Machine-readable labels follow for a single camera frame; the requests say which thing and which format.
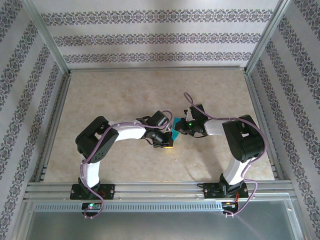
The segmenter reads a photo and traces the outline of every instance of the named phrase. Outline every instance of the beige floor panel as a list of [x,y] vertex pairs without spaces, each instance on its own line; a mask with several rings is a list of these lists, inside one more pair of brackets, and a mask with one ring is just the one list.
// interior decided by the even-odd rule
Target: beige floor panel
[[[170,110],[184,117],[190,104],[202,103],[215,117],[256,116],[240,70],[120,71],[73,73],[45,174],[45,182],[76,182],[80,155],[75,139],[97,116],[132,121]],[[114,143],[100,164],[100,180],[216,181],[231,153],[224,136],[200,139],[180,134],[173,148],[153,148],[145,140]],[[252,165],[247,178],[273,180],[267,156]]]

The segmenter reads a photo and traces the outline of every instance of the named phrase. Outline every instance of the striped wall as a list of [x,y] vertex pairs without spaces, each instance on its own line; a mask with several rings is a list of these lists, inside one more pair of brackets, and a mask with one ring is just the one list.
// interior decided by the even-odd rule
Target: striped wall
[[282,170],[320,239],[320,1],[293,0],[251,73]]
[[62,72],[19,0],[0,0],[0,240],[10,239]]
[[70,69],[245,67],[278,0],[34,0]]

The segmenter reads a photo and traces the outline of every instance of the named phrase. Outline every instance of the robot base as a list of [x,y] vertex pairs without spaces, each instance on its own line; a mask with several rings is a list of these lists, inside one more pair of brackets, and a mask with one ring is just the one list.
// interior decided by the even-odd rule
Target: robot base
[[203,189],[205,199],[235,198],[236,193],[239,194],[239,198],[249,197],[248,188],[244,181],[229,185],[223,174],[221,174],[219,182],[199,183],[197,186]]
[[[98,200],[99,198],[92,194],[78,179],[79,184],[73,184],[70,193],[71,200]],[[98,193],[104,200],[112,200],[115,195],[115,185],[114,184],[96,184],[91,188],[96,193]]]

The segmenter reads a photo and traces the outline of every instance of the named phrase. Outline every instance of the perforated metal strip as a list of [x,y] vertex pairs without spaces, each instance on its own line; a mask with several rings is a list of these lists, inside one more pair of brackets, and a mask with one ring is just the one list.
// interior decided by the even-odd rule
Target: perforated metal strip
[[[79,212],[82,204],[77,203],[46,203],[41,202],[35,205],[36,212]],[[222,211],[221,202],[108,202],[104,212],[212,212]]]

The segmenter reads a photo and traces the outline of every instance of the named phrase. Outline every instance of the black bracket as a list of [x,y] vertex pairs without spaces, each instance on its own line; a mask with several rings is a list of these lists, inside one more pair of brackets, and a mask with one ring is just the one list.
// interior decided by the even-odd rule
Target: black bracket
[[218,182],[198,183],[197,186],[203,189],[204,199],[235,198],[236,193],[239,194],[239,198],[249,197],[248,188],[245,182],[243,182],[240,188],[227,195],[222,191]]
[[[100,184],[98,183],[91,189],[98,193],[104,200],[112,200],[115,195],[114,184]],[[99,198],[92,194],[89,190],[85,191],[81,184],[73,184],[70,193],[71,200],[99,200]]]

